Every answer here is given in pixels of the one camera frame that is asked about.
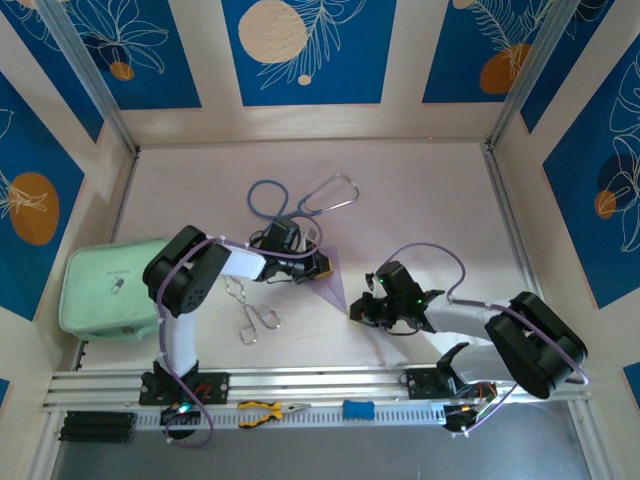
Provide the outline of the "blue stethoscope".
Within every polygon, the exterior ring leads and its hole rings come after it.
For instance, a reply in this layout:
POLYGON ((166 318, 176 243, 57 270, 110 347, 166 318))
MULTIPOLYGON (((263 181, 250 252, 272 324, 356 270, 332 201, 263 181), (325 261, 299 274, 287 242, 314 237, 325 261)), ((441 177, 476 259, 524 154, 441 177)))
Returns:
POLYGON ((296 207, 291 211, 286 211, 286 208, 289 203, 290 195, 287 187, 277 181, 275 179, 260 179, 254 182, 248 189, 246 195, 246 203, 252 214, 256 217, 267 221, 267 225, 262 230, 256 231, 250 237, 250 245, 254 246, 257 244, 258 240, 262 240, 266 237, 266 234, 269 232, 271 227, 276 223, 277 220, 294 220, 297 218, 304 218, 315 220, 317 217, 324 215, 326 213, 332 212, 334 210, 338 210, 344 207, 351 205, 356 202, 360 197, 360 189, 357 184, 347 175, 342 173, 337 173, 330 176, 327 180, 322 182, 320 185, 312 189, 309 193, 302 196, 298 202, 296 207), (333 184, 336 183, 344 183, 351 191, 352 195, 348 197, 346 200, 338 201, 337 203, 333 203, 331 205, 322 207, 322 208, 311 208, 309 206, 309 202, 324 193, 328 190, 333 184), (277 187, 283 194, 282 203, 275 214, 267 214, 261 210, 259 210, 253 202, 253 195, 255 191, 262 186, 274 186, 277 187))

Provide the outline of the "yellow black pliers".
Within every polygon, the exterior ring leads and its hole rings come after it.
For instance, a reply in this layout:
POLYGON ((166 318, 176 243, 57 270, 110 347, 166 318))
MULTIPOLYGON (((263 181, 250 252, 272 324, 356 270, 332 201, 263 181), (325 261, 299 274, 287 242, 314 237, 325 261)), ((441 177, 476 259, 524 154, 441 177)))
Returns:
POLYGON ((264 402, 257 400, 242 401, 237 404, 239 410, 249 410, 251 414, 242 414, 238 426, 241 429, 253 429, 271 421, 280 421, 286 415, 311 407, 307 403, 264 402))

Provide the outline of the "mint green zip pouch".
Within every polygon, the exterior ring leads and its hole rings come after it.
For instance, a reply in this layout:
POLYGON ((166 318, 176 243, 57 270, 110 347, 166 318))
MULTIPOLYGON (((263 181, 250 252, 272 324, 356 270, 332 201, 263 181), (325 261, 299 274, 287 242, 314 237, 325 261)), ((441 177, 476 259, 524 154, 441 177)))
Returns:
POLYGON ((158 331, 158 314, 143 282, 164 239, 77 250, 69 259, 59 303, 60 328, 83 341, 141 340, 158 331))

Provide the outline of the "black bar stack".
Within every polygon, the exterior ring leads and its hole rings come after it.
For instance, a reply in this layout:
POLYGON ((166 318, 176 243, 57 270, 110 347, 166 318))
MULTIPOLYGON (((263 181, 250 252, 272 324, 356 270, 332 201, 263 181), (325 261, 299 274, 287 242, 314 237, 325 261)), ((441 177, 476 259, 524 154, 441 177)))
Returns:
POLYGON ((62 442, 128 443, 137 416, 126 412, 68 411, 58 439, 62 442))

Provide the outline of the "aluminium mounting rail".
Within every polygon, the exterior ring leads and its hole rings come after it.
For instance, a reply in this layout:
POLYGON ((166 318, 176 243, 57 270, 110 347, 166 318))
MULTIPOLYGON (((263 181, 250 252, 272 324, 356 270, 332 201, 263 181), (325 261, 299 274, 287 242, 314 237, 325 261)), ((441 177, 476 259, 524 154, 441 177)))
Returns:
MULTIPOLYGON (((408 365, 326 368, 223 368, 226 406, 239 401, 301 402, 339 406, 345 400, 401 405, 410 401, 408 365)), ((42 409, 126 411, 139 406, 141 370, 78 370, 53 374, 42 409)))

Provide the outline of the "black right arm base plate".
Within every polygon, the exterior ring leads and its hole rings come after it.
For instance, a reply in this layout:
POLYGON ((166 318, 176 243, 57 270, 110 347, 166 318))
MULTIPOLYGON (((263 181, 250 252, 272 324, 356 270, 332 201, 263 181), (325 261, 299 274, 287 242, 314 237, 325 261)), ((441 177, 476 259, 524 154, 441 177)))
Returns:
POLYGON ((497 396, 491 383, 469 384, 452 371, 436 367, 407 369, 400 379, 411 400, 489 399, 497 396))

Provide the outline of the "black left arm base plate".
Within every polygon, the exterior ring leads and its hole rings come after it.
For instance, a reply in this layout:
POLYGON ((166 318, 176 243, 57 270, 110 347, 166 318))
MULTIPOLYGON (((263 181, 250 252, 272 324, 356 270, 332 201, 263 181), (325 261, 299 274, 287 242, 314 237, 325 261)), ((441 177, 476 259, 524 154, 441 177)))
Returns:
MULTIPOLYGON (((167 372, 158 374, 145 372, 139 403, 143 406, 169 406, 180 402, 191 402, 189 394, 167 372)), ((191 373, 182 378, 185 386, 205 405, 225 405, 229 392, 230 375, 223 373, 191 373)))

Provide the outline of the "aluminium table side rail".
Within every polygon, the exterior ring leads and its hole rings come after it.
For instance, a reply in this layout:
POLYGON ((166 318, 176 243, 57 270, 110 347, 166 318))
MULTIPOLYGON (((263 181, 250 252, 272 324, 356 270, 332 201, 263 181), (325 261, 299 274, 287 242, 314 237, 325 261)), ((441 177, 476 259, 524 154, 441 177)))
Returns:
POLYGON ((486 165, 489 180, 494 190, 494 196, 500 210, 501 218, 509 240, 509 245, 517 265, 519 275, 529 291, 535 293, 542 300, 545 299, 543 289, 534 272, 529 254, 527 252, 522 231, 517 219, 514 205, 504 175, 501 171, 498 158, 490 144, 483 143, 482 155, 486 165))

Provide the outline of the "aluminium frame post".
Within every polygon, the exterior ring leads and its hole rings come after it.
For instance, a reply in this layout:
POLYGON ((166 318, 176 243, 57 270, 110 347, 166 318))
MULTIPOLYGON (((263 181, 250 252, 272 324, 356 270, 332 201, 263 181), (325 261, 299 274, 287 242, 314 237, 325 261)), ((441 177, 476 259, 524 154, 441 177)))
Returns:
POLYGON ((36 9, 99 114, 116 139, 133 158, 135 143, 104 78, 58 0, 34 0, 36 9))
POLYGON ((490 153, 496 153, 511 124, 520 116, 522 107, 539 80, 566 27, 571 22, 580 1, 554 0, 552 2, 549 16, 533 42, 490 135, 486 139, 486 146, 490 153))

